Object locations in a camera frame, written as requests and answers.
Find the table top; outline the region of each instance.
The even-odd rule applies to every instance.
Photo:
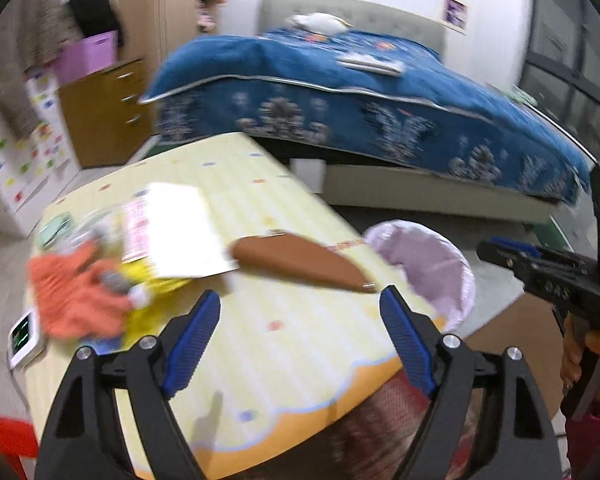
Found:
[[[434,316],[432,306],[411,291],[396,269],[243,134],[200,140],[120,169],[49,206],[42,224],[62,212],[78,219],[119,204],[150,182],[201,188],[227,245],[273,229],[307,236],[350,258],[380,289],[395,284],[414,311]],[[221,297],[220,321],[190,385],[170,405],[210,479],[245,470],[300,444],[400,369],[379,315],[378,294],[236,270],[193,280],[170,293],[164,307],[154,307],[162,323],[188,312],[207,288]],[[436,324],[442,326],[443,320]],[[39,438],[76,347],[50,342],[26,371]],[[128,394],[117,391],[116,396],[134,467],[147,473]]]

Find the device screen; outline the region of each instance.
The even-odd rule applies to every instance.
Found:
[[[19,322],[11,332],[11,350],[16,355],[29,341],[29,316]]]

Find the blue rubber grip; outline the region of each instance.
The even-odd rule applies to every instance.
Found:
[[[509,240],[508,238],[503,238],[501,236],[494,236],[491,239],[491,243],[500,245],[507,249],[518,251],[520,253],[525,253],[527,256],[531,256],[532,258],[540,257],[538,249],[535,245],[532,244],[525,244],[524,242],[515,242],[513,240]]]
[[[167,399],[189,385],[206,345],[220,319],[220,297],[211,292],[196,309],[189,325],[167,357],[162,390]]]
[[[417,330],[396,297],[387,289],[380,294],[380,316],[409,382],[431,398],[436,389],[432,374],[432,355],[420,340]]]

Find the blue bedspread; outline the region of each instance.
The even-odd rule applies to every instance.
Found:
[[[404,64],[400,77],[345,68],[342,54]],[[573,203],[588,188],[580,151],[497,92],[447,69],[433,50],[366,32],[275,30],[191,41],[142,98],[161,100],[169,140],[237,128]]]

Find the pillow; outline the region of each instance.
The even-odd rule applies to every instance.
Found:
[[[301,28],[302,30],[324,36],[342,34],[353,27],[353,25],[345,22],[342,18],[323,12],[296,14],[287,18],[286,22],[291,28]]]

